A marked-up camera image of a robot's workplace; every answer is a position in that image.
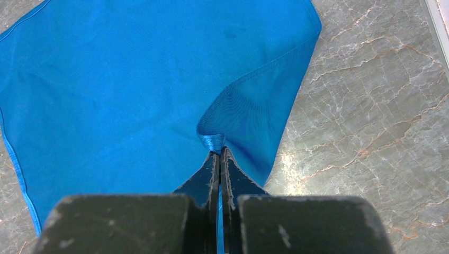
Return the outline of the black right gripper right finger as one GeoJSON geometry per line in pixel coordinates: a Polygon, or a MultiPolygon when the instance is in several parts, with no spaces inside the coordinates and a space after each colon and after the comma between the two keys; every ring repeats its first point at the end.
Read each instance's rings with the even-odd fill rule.
{"type": "Polygon", "coordinates": [[[225,253],[393,253],[375,208],[356,196],[273,196],[220,156],[225,253]]]}

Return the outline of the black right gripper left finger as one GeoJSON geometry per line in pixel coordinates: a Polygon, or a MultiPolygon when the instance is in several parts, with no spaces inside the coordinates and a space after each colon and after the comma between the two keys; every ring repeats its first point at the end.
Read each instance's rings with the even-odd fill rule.
{"type": "Polygon", "coordinates": [[[72,195],[52,209],[35,253],[216,253],[220,157],[170,194],[72,195]]]}

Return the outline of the blue cloth napkin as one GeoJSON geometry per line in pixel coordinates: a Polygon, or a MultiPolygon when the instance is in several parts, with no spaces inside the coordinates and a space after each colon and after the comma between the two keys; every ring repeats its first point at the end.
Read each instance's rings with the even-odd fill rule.
{"type": "Polygon", "coordinates": [[[40,236],[72,195],[170,194],[223,148],[261,188],[311,1],[45,1],[1,35],[1,126],[40,236]]]}

